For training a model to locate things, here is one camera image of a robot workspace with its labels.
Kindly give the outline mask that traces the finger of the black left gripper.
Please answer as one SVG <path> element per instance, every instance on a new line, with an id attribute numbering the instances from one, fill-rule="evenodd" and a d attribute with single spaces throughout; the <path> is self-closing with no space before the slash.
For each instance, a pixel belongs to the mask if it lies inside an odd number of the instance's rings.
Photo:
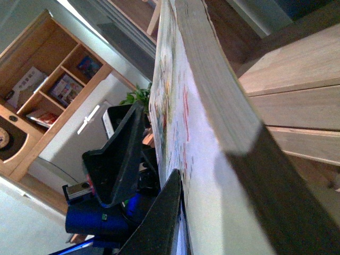
<path id="1" fill-rule="evenodd" d="M 82 159 L 99 203 L 112 207 L 137 191 L 145 107 L 141 102 L 110 107 L 103 123 L 111 137 L 101 149 L 85 152 Z"/>

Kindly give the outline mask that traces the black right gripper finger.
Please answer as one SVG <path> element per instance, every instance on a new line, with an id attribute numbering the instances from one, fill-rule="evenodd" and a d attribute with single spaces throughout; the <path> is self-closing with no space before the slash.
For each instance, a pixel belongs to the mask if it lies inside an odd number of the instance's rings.
<path id="1" fill-rule="evenodd" d="M 141 225 L 119 254 L 177 254 L 181 218 L 181 176 L 174 169 Z"/>

